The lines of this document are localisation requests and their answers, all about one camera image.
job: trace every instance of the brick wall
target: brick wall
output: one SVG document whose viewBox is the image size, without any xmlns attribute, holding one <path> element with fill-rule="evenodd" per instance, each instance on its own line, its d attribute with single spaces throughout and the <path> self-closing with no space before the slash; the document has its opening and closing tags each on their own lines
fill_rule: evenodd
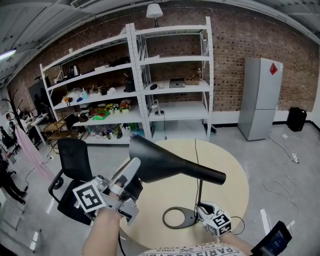
<svg viewBox="0 0 320 256">
<path fill-rule="evenodd" d="M 214 48 L 214 111 L 240 110 L 246 56 L 283 62 L 279 110 L 295 106 L 312 111 L 319 73 L 319 48 L 313 41 L 278 20 L 227 4 L 173 1 L 161 4 L 161 8 L 164 14 L 159 19 L 161 26 L 205 24 L 205 16 L 210 16 Z M 41 75 L 40 63 L 46 66 L 66 55 L 69 48 L 76 50 L 115 36 L 128 23 L 135 23 L 136 29 L 152 28 L 153 21 L 146 18 L 146 9 L 146 6 L 137 7 L 96 19 L 52 43 L 28 63 L 9 84 L 11 92 L 18 88 L 15 103 L 23 99 L 22 109 L 34 108 L 28 87 Z M 199 38 L 192 35 L 151 38 L 147 45 L 150 56 L 191 55 L 199 54 L 200 51 Z M 105 60 L 111 61 L 127 55 L 128 49 L 118 45 L 79 58 L 75 63 L 78 63 L 81 72 L 85 72 L 102 65 Z M 199 63 L 194 62 L 151 65 L 151 77 L 154 81 L 188 77 L 194 74 L 198 67 Z M 46 75 L 53 81 L 58 72 L 57 68 L 52 68 Z M 99 81 L 108 84 L 123 83 L 123 72 L 109 72 L 77 85 L 90 87 Z M 63 93 L 57 90 L 53 97 L 59 101 Z M 159 96 L 160 102 L 191 101 L 200 98 L 199 93 Z"/>
</svg>

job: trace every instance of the shelf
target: shelf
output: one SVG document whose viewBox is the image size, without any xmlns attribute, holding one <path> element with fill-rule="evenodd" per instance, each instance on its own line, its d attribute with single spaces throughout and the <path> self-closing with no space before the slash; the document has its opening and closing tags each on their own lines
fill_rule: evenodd
<svg viewBox="0 0 320 256">
<path fill-rule="evenodd" d="M 130 144 L 130 137 L 107 139 L 88 136 L 83 141 L 87 144 Z"/>
<path fill-rule="evenodd" d="M 121 123 L 141 123 L 142 118 L 140 116 L 139 107 L 132 106 L 129 113 L 123 114 L 110 114 L 104 120 L 92 120 L 90 118 L 86 122 L 76 122 L 73 126 L 99 126 L 109 124 L 121 124 Z"/>
<path fill-rule="evenodd" d="M 48 140 L 52 140 L 52 141 L 56 141 L 65 137 L 70 136 L 70 133 L 67 130 L 63 130 L 60 131 L 60 134 L 58 132 L 54 132 L 53 134 L 51 134 L 47 139 Z"/>
<path fill-rule="evenodd" d="M 137 30 L 136 35 L 143 35 L 146 38 L 173 36 L 181 34 L 197 35 L 202 30 L 206 30 L 206 25 L 180 25 L 180 26 L 162 26 L 149 29 Z"/>
<path fill-rule="evenodd" d="M 107 95 L 101 95 L 101 96 L 95 96 L 95 97 L 90 97 L 89 94 L 89 98 L 88 99 L 83 99 L 79 102 L 77 102 L 77 100 L 74 100 L 70 103 L 70 106 L 77 106 L 77 105 L 81 105 L 81 104 L 86 104 L 86 103 L 92 103 L 92 102 L 102 102 L 102 101 L 107 101 L 107 100 L 113 100 L 113 99 L 120 99 L 120 98 L 129 98 L 129 97 L 136 97 L 137 96 L 137 92 L 133 91 L 133 92 L 124 92 L 124 89 L 126 87 L 125 86 L 119 86 L 115 88 L 115 92 L 112 94 L 107 94 Z M 55 105 L 53 107 L 54 110 L 58 110 L 58 109 L 63 109 L 63 108 L 67 108 L 68 105 L 64 102 L 60 102 L 59 104 Z"/>
<path fill-rule="evenodd" d="M 200 120 L 179 120 L 155 122 L 155 129 L 152 136 L 153 142 L 164 141 L 165 136 L 170 139 L 197 139 L 207 140 L 207 131 Z"/>
<path fill-rule="evenodd" d="M 50 123 L 46 128 L 43 129 L 44 132 L 55 132 L 58 131 L 66 123 L 64 121 L 58 123 Z"/>
<path fill-rule="evenodd" d="M 154 90 L 150 90 L 150 86 L 157 84 L 163 85 L 164 89 L 157 87 Z M 156 94 L 175 94 L 175 93 L 195 93 L 195 92 L 209 92 L 210 86 L 206 81 L 200 81 L 199 85 L 186 85 L 184 88 L 170 88 L 170 81 L 155 81 L 147 85 L 143 93 L 144 95 L 156 95 Z"/>
<path fill-rule="evenodd" d="M 84 79 L 84 78 L 89 78 L 89 77 L 92 77 L 92 76 L 96 76 L 96 75 L 99 75 L 99 74 L 103 74 L 103 73 L 107 73 L 107 72 L 111 72 L 111 71 L 115 71 L 115 70 L 122 70 L 122 69 L 127 69 L 127 68 L 131 68 L 131 63 L 127 63 L 127 64 L 122 64 L 122 65 L 118 65 L 118 66 L 112 66 L 112 67 L 107 67 L 107 68 L 104 68 L 102 70 L 99 70 L 99 71 L 92 71 L 90 73 L 86 73 L 86 74 L 82 74 L 82 75 L 78 75 L 74 78 L 71 78 L 67 81 L 63 81 L 63 82 L 60 82 L 60 83 L 57 83 L 55 85 L 52 85 L 50 86 L 47 91 L 51 91 L 55 88 L 58 88 L 60 86 L 65 86 L 69 83 L 72 83 L 72 82 L 75 82 L 75 81 L 78 81 L 78 80 L 81 80 L 81 79 Z"/>
<path fill-rule="evenodd" d="M 120 35 L 116 35 L 116 36 L 113 36 L 113 37 L 110 37 L 110 38 L 107 38 L 107 39 L 104 39 L 104 40 L 101 40 L 101 41 L 98 41 L 98 42 L 95 42 L 95 43 L 92 43 L 92 44 L 89 44 L 83 48 L 80 48 L 78 50 L 75 50 L 74 52 L 56 60 L 55 62 L 52 62 L 51 64 L 49 64 L 48 66 L 45 66 L 42 71 L 46 71 L 54 66 L 57 66 L 57 65 L 63 65 L 65 63 L 68 63 L 70 61 L 73 61 L 79 57 L 82 57 L 84 55 L 87 55 L 87 54 L 90 54 L 90 53 L 93 53 L 95 51 L 98 51 L 98 50 L 101 50 L 103 48 L 107 48 L 107 47 L 110 47 L 110 46 L 114 46 L 114 45 L 117 45 L 117 44 L 122 44 L 124 42 L 127 41 L 127 34 L 124 33 L 124 34 L 120 34 Z"/>
<path fill-rule="evenodd" d="M 168 62 L 202 62 L 210 61 L 209 56 L 174 56 L 174 57 L 150 57 L 140 60 L 140 65 L 149 65 L 157 63 L 168 63 Z"/>
<path fill-rule="evenodd" d="M 208 112 L 201 101 L 183 101 L 160 103 L 160 108 L 164 111 L 164 116 L 156 116 L 157 108 L 152 109 L 148 120 L 166 121 L 169 120 L 198 120 L 207 119 Z"/>
</svg>

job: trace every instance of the gray refrigerator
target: gray refrigerator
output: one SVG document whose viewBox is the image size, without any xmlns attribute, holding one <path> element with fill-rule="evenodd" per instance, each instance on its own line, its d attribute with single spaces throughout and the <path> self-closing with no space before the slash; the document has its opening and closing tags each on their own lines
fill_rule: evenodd
<svg viewBox="0 0 320 256">
<path fill-rule="evenodd" d="M 238 128 L 248 141 L 269 136 L 282 82 L 283 64 L 266 58 L 246 57 Z"/>
</svg>

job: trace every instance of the hand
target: hand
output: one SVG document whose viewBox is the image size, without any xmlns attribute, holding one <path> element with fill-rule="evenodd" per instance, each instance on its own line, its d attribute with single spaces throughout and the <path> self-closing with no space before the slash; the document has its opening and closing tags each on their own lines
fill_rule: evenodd
<svg viewBox="0 0 320 256">
<path fill-rule="evenodd" d="M 122 183 L 119 181 L 116 182 L 115 184 L 117 184 L 119 187 L 122 186 Z M 119 196 L 111 191 L 109 192 L 108 196 L 116 200 L 119 200 Z M 123 218 L 123 216 L 120 215 L 117 211 L 111 210 L 108 207 L 100 208 L 98 216 L 107 216 L 108 218 L 115 218 L 117 220 L 121 220 Z"/>
</svg>

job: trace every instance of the black speaker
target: black speaker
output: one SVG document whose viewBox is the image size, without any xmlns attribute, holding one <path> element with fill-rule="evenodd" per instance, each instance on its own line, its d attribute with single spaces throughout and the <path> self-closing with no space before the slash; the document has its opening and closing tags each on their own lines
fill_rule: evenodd
<svg viewBox="0 0 320 256">
<path fill-rule="evenodd" d="M 299 132 L 304 127 L 307 118 L 307 112 L 298 107 L 291 107 L 289 110 L 288 119 L 286 125 L 293 132 Z"/>
</svg>

